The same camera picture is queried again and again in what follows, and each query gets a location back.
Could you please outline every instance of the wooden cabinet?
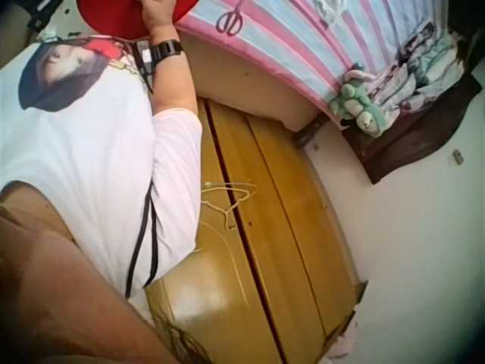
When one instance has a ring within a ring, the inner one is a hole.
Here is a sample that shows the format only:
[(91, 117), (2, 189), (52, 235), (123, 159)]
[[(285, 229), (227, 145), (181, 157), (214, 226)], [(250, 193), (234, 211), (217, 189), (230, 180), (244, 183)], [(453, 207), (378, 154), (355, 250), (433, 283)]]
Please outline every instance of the wooden cabinet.
[[(216, 363), (315, 363), (355, 290), (311, 172), (279, 123), (199, 101), (202, 182), (258, 192), (224, 215), (202, 207), (196, 251), (148, 290)], [(238, 196), (206, 193), (228, 208)]]

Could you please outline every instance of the striped fabric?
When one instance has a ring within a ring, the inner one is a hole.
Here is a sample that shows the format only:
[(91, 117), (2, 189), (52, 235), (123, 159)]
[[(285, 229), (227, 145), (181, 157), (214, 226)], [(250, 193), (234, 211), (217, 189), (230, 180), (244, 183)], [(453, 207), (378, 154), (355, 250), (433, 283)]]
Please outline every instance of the striped fabric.
[(177, 26), (255, 62), (328, 111), (346, 70), (357, 61), (373, 73), (383, 70), (422, 21), (446, 24), (446, 2), (349, 0), (328, 27), (313, 0), (245, 0), (242, 29), (228, 36), (216, 23), (239, 0), (201, 0)]

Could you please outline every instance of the printed face graphic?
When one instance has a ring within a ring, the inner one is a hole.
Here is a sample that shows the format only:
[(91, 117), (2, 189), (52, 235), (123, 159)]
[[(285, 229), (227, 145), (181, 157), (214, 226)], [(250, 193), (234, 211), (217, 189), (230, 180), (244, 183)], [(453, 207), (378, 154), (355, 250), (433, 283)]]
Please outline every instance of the printed face graphic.
[(42, 78), (47, 84), (59, 81), (94, 57), (93, 51), (76, 45), (57, 45), (45, 63)]

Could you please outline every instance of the green stuffed toy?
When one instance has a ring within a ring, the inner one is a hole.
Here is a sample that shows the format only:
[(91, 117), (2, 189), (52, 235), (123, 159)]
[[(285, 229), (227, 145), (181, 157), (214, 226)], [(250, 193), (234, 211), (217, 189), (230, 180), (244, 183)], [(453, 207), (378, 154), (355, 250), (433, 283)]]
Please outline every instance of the green stuffed toy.
[(345, 120), (355, 119), (357, 126), (366, 134), (377, 138), (387, 129), (382, 110), (367, 96), (364, 82), (375, 76), (367, 74), (359, 64), (344, 75), (340, 95), (330, 101), (330, 109)]

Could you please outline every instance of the watch strap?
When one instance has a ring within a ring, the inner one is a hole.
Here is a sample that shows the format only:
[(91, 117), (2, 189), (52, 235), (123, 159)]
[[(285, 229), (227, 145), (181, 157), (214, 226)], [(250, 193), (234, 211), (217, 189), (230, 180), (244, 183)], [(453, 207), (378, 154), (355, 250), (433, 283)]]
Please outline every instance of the watch strap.
[(153, 68), (157, 66), (164, 59), (171, 57), (172, 55), (180, 55), (183, 48), (178, 40), (169, 39), (160, 44), (150, 47), (150, 55), (152, 57)]

